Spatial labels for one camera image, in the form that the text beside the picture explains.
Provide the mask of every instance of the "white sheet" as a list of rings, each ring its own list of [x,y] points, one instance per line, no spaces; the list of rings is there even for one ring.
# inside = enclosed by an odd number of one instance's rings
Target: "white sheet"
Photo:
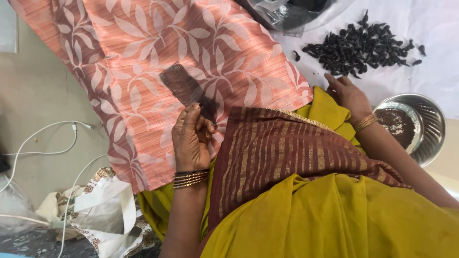
[[[336,34],[349,23],[357,26],[368,9],[368,23],[386,22],[397,40],[414,39],[414,45],[425,46],[427,57],[417,49],[410,50],[408,63],[421,58],[414,67],[379,67],[362,75],[361,80],[349,78],[368,96],[375,106],[385,98],[412,92],[432,98],[447,118],[459,119],[459,1],[457,0],[356,0],[329,24],[304,33],[301,39],[272,32],[287,57],[306,77],[310,85],[327,87],[326,72],[318,60],[301,51],[308,43],[322,43],[325,35]],[[293,50],[301,55],[295,62]]]

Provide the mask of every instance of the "black bangle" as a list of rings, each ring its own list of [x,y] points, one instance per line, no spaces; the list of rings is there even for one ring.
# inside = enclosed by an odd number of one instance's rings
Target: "black bangle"
[[[175,172],[175,175],[181,176],[181,175],[189,175],[189,174],[200,173],[200,172],[209,172],[209,171],[210,171],[210,168],[201,169],[201,170],[194,170],[194,171]]]

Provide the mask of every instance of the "peach fabric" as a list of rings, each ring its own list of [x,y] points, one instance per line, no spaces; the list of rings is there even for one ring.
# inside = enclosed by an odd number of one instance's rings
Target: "peach fabric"
[[[87,92],[108,159],[138,193],[172,180],[171,128],[184,106],[159,78],[179,61],[219,107],[218,151],[233,106],[293,111],[312,88],[269,32],[230,0],[9,0]]]

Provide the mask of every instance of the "woman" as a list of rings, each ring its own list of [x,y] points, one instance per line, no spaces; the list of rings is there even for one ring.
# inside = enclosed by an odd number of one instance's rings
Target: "woman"
[[[459,202],[347,77],[325,77],[296,113],[233,108],[212,163],[212,123],[197,103],[180,114],[175,191],[139,194],[160,257],[457,257]]]

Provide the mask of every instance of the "steel bowl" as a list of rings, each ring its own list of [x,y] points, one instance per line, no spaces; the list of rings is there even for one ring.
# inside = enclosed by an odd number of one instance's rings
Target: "steel bowl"
[[[430,98],[414,93],[399,94],[385,99],[377,109],[395,108],[404,111],[414,123],[414,138],[407,152],[424,167],[440,153],[446,135],[445,115]]]

